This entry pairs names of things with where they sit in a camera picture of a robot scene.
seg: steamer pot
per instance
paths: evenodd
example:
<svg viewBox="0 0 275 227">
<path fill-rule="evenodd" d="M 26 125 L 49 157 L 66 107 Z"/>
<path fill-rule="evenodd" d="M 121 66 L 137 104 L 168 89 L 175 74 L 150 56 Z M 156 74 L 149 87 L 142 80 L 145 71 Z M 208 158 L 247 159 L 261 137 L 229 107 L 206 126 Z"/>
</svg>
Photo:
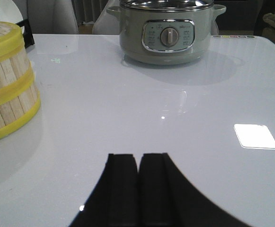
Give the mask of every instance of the steamer pot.
<svg viewBox="0 0 275 227">
<path fill-rule="evenodd" d="M 107 9 L 120 23 L 120 46 L 150 64 L 193 61 L 208 49 L 212 20 L 226 11 L 213 0 L 121 0 Z"/>
</svg>

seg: bamboo steamer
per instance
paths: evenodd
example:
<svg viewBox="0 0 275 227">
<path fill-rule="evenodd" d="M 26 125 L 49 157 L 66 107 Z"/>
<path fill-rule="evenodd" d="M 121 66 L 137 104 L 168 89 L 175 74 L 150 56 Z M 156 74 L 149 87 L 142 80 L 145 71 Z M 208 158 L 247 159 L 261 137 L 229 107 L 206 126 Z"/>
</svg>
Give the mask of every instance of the bamboo steamer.
<svg viewBox="0 0 275 227">
<path fill-rule="evenodd" d="M 26 124 L 40 106 L 21 29 L 0 22 L 0 138 Z"/>
</svg>

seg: pot handle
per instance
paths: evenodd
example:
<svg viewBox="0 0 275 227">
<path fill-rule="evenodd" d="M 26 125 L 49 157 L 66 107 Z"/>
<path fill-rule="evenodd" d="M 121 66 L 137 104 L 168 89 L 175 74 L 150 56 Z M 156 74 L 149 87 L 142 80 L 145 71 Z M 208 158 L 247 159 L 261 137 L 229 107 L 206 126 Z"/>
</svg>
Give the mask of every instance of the pot handle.
<svg viewBox="0 0 275 227">
<path fill-rule="evenodd" d="M 227 7 L 223 5 L 214 5 L 213 6 L 213 20 L 215 20 L 220 14 L 223 14 L 226 11 Z"/>
<path fill-rule="evenodd" d="M 120 6 L 111 6 L 106 9 L 106 12 L 120 21 Z"/>
</svg>

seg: glass lid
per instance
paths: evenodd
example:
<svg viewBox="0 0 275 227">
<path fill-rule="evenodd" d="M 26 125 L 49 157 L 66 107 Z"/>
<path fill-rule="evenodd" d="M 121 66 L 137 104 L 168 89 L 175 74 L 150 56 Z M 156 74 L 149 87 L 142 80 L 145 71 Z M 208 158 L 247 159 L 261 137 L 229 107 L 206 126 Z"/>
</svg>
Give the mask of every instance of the glass lid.
<svg viewBox="0 0 275 227">
<path fill-rule="evenodd" d="M 121 0 L 120 5 L 124 7 L 143 10 L 195 10 L 211 7 L 213 0 Z"/>
</svg>

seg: white table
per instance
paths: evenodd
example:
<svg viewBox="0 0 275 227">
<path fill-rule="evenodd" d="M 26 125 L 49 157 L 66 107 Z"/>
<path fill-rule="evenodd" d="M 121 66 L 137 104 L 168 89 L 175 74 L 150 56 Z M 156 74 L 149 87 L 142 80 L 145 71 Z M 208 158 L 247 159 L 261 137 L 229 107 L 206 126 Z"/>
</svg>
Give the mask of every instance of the white table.
<svg viewBox="0 0 275 227">
<path fill-rule="evenodd" d="M 195 62 L 124 57 L 118 36 L 34 35 L 42 105 L 0 140 L 0 226 L 68 226 L 108 153 L 168 152 L 202 193 L 255 227 L 275 227 L 275 149 L 243 148 L 235 124 L 275 139 L 275 45 L 212 37 Z"/>
</svg>

